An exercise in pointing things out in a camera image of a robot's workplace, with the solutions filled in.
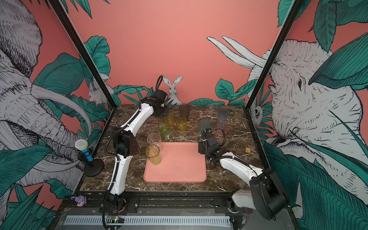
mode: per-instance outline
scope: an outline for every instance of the table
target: table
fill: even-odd
[[[173,128],[169,138],[163,138],[163,142],[198,142],[200,135],[198,132],[199,121],[208,119],[211,127],[216,126],[217,110],[222,107],[230,108],[228,123],[230,131],[227,135],[225,146],[242,160],[262,168],[254,140],[245,118],[243,107],[241,106],[191,106],[190,117],[187,124],[187,130],[184,133],[178,132]],[[116,109],[107,131],[102,137],[100,146],[98,146],[95,158],[102,159],[105,162],[105,169],[96,177],[84,177],[80,191],[104,191],[107,190],[114,169],[115,157],[106,154],[105,144],[109,137],[124,124],[137,110],[138,105],[119,105]],[[169,106],[175,110],[176,116],[179,116],[178,106]],[[150,116],[139,129],[136,140],[139,144],[139,154],[133,156],[125,182],[127,191],[234,191],[239,189],[247,190],[248,185],[232,172],[206,162],[207,179],[202,183],[148,183],[143,179],[146,165],[145,148],[148,146],[147,136],[153,132],[159,133],[158,124],[163,121],[162,117]],[[246,153],[245,149],[250,148],[251,153]],[[113,152],[112,143],[108,148]]]

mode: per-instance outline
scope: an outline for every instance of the rabbit illustration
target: rabbit illustration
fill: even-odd
[[[172,105],[181,105],[182,103],[179,101],[179,99],[176,97],[176,94],[178,91],[176,91],[175,86],[183,79],[182,76],[179,76],[175,78],[174,83],[171,84],[170,80],[163,76],[163,82],[170,87],[169,91],[169,100],[168,102],[171,102]]]
[[[106,74],[100,73],[100,76],[104,82],[107,79],[109,79],[109,76],[107,76]],[[110,94],[114,93],[114,90],[111,88],[111,86],[106,85],[106,87]],[[90,102],[95,102],[96,104],[107,103],[107,98],[103,94],[100,86],[98,85],[97,81],[94,78],[93,78],[93,83],[89,83],[88,88],[89,88],[88,95],[89,95]]]

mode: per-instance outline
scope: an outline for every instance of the animal eye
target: animal eye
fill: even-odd
[[[299,79],[298,81],[298,86],[299,86],[299,89],[301,90],[301,79]]]

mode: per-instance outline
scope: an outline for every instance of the mural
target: mural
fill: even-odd
[[[0,229],[49,226],[61,203],[57,200],[73,193],[83,172],[75,141],[84,138],[94,148],[111,113],[106,98],[95,93],[99,89],[84,61],[68,53],[31,81],[46,53],[40,53],[43,35],[25,3],[30,4],[0,1]],[[92,37],[85,45],[93,50],[101,75],[108,76],[105,38]],[[93,86],[93,100],[76,95],[84,82]],[[65,116],[77,118],[78,133],[62,122]],[[37,201],[45,197],[53,200]]]
[[[280,21],[291,2],[279,2]],[[357,94],[367,90],[368,33],[330,50],[337,26],[368,22],[368,1],[305,1],[298,16],[310,2],[318,2],[310,30],[317,42],[284,41],[251,106],[252,121],[302,229],[368,229],[368,147]],[[242,56],[208,39],[251,69],[248,81],[257,79],[269,52],[258,57],[223,38]]]

